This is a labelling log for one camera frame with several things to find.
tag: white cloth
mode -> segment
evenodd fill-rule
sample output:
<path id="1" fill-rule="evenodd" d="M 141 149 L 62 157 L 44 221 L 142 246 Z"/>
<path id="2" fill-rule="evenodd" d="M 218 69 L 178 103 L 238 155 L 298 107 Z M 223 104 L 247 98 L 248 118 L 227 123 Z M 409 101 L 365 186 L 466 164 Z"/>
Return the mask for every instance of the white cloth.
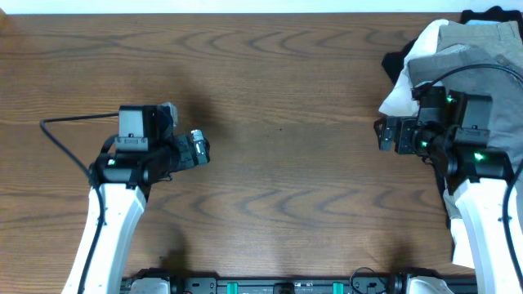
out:
<path id="1" fill-rule="evenodd" d="M 450 234 L 454 240 L 452 263 L 474 269 L 471 244 L 468 241 L 467 229 L 465 229 L 463 219 L 450 220 Z"/>
<path id="2" fill-rule="evenodd" d="M 434 20 L 422 31 L 409 54 L 405 57 L 404 68 L 401 70 L 398 82 L 380 106 L 379 111 L 381 113 L 391 116 L 410 116 L 418 111 L 418 103 L 412 101 L 412 93 L 410 92 L 412 83 L 410 82 L 407 63 L 413 59 L 434 55 L 438 47 L 440 27 L 448 24 L 448 20 Z"/>

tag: green led light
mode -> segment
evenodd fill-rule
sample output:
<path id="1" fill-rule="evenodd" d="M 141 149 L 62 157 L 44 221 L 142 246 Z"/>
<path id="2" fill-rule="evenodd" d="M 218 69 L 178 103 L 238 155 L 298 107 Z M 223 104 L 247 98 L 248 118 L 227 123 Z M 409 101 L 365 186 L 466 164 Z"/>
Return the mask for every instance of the green led light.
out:
<path id="1" fill-rule="evenodd" d="M 474 158 L 475 158 L 477 161 L 480 161 L 480 160 L 482 160 L 482 159 L 485 159 L 485 156 L 483 156 L 483 154 L 474 153 Z"/>

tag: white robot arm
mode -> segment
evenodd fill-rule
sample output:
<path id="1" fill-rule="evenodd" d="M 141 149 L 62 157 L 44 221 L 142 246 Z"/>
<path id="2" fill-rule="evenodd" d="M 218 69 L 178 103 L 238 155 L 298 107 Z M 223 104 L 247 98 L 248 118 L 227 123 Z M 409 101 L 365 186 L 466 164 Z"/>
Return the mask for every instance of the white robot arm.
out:
<path id="1" fill-rule="evenodd" d="M 479 293 L 521 293 L 503 229 L 503 195 L 507 182 L 465 180 L 454 192 L 471 245 Z M 517 260 L 523 261 L 523 234 L 516 210 L 516 191 L 508 202 L 509 229 Z"/>
<path id="2" fill-rule="evenodd" d="M 89 171 L 45 127 L 49 122 L 116 115 L 118 135 L 105 142 Z M 118 114 L 41 122 L 44 133 L 83 169 L 92 184 L 86 227 L 63 293 L 119 293 L 132 235 L 151 185 L 171 180 L 173 172 L 210 161 L 202 132 L 174 136 L 176 124 L 177 111 L 170 103 L 123 105 Z M 112 145 L 113 154 L 109 153 Z"/>

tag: black cloth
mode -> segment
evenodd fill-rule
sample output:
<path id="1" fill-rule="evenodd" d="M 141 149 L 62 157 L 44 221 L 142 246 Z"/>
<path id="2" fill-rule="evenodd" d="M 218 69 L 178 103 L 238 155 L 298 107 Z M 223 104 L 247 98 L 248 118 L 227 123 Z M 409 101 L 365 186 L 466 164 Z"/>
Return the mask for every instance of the black cloth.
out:
<path id="1" fill-rule="evenodd" d="M 418 39 L 415 38 L 413 41 L 409 42 L 400 52 L 390 52 L 383 57 L 382 67 L 385 69 L 385 72 L 394 84 L 398 82 L 401 70 L 403 69 L 405 57 L 409 54 L 410 49 L 412 49 L 416 40 Z"/>
<path id="2" fill-rule="evenodd" d="M 519 11 L 504 11 L 501 7 L 496 6 L 490 8 L 486 12 L 475 13 L 471 10 L 463 11 L 461 14 L 460 24 L 466 24 L 469 20 L 492 20 L 492 21 L 517 21 L 518 28 L 520 30 L 521 39 L 523 39 L 523 18 Z M 417 39 L 409 42 L 400 52 L 387 53 L 382 60 L 382 67 L 391 79 L 396 84 L 400 77 L 400 72 L 403 69 L 403 62 L 410 49 L 416 42 Z"/>

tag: wood grain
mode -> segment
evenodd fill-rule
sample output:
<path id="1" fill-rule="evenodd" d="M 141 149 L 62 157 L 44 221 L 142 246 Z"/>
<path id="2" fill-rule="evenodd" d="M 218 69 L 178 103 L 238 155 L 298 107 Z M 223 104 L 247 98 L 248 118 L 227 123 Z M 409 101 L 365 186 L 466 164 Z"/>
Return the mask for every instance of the wood grain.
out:
<path id="1" fill-rule="evenodd" d="M 10 16 L 0 32 L 0 292 L 59 292 L 87 181 L 46 117 L 174 103 L 206 167 L 154 186 L 126 274 L 348 275 L 451 265 L 431 168 L 380 153 L 380 65 L 441 14 Z M 116 121 L 52 126 L 85 163 Z"/>

